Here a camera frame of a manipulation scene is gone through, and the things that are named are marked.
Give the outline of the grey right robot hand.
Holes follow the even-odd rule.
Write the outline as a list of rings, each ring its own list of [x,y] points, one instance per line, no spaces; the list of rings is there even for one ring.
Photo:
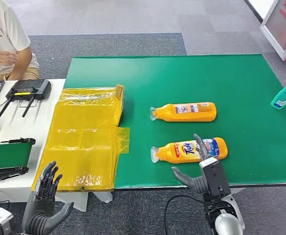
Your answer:
[[[174,177],[195,193],[208,193],[209,200],[230,195],[231,189],[221,162],[209,154],[202,138],[197,134],[194,134],[194,138],[199,144],[195,150],[200,155],[201,175],[192,178],[173,166],[171,170]]]

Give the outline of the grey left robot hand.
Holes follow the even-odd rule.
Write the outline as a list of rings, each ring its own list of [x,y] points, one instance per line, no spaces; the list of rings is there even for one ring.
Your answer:
[[[39,174],[35,189],[29,194],[22,222],[23,232],[28,235],[48,235],[70,215],[74,202],[67,202],[54,213],[55,195],[59,181],[56,161],[48,163]]]

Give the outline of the person's right hand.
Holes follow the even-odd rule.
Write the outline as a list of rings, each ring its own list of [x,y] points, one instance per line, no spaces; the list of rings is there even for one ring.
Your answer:
[[[17,60],[17,56],[14,53],[0,50],[0,66],[11,66]]]

